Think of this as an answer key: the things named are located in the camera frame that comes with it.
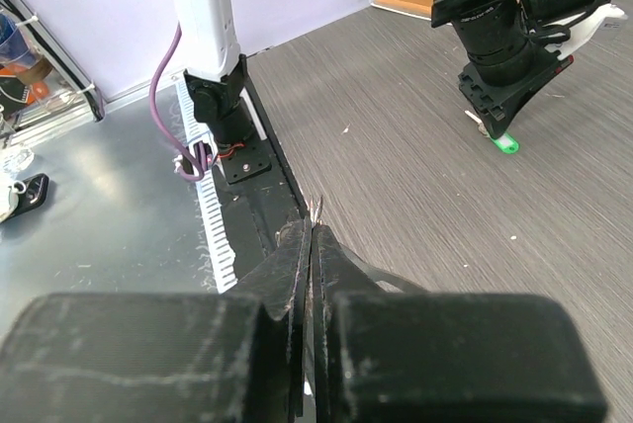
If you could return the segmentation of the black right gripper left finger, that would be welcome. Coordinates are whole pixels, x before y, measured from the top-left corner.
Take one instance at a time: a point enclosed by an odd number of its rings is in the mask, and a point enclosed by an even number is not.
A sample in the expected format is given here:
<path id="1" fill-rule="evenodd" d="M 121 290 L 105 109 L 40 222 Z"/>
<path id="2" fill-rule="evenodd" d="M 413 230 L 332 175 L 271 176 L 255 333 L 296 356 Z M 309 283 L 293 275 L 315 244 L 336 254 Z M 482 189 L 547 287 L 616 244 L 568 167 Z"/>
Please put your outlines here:
<path id="1" fill-rule="evenodd" d="M 292 422 L 312 226 L 222 294 L 49 294 L 1 347 L 5 422 Z"/>

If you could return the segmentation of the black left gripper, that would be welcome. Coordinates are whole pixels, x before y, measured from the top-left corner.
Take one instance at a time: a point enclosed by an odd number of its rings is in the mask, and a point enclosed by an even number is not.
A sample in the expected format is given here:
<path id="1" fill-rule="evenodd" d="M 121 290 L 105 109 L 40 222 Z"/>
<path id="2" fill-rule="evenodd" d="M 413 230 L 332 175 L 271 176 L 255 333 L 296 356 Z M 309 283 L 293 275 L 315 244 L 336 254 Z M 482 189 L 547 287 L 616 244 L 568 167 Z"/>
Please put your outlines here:
<path id="1" fill-rule="evenodd" d="M 505 62 L 484 66 L 469 62 L 459 75 L 459 89 L 491 138 L 501 138 L 520 110 L 575 61 L 528 43 Z"/>

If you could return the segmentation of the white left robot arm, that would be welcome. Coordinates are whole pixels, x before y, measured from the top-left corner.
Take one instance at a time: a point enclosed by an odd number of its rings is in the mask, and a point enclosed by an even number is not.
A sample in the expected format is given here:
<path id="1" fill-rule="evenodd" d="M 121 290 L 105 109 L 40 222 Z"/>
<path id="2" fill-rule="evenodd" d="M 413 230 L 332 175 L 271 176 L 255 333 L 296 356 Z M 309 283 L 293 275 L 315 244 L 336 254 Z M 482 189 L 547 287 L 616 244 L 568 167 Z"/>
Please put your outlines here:
<path id="1" fill-rule="evenodd" d="M 255 131 L 244 106 L 246 60 L 231 0 L 174 0 L 176 40 L 187 47 L 185 80 L 197 122 L 220 148 Z M 451 25 L 469 61 L 460 89 L 492 139 L 502 138 L 525 104 L 574 60 L 615 14 L 611 0 L 434 0 L 433 27 Z"/>

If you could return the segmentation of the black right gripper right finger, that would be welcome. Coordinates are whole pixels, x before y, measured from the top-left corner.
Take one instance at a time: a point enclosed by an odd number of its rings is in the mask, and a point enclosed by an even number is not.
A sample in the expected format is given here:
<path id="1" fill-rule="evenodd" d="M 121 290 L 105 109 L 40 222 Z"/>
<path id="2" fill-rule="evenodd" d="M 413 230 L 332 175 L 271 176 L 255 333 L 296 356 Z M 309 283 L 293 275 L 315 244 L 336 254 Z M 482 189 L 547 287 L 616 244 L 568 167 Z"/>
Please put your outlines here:
<path id="1" fill-rule="evenodd" d="M 580 333 L 528 294 L 388 293 L 312 233 L 320 422 L 602 422 Z"/>

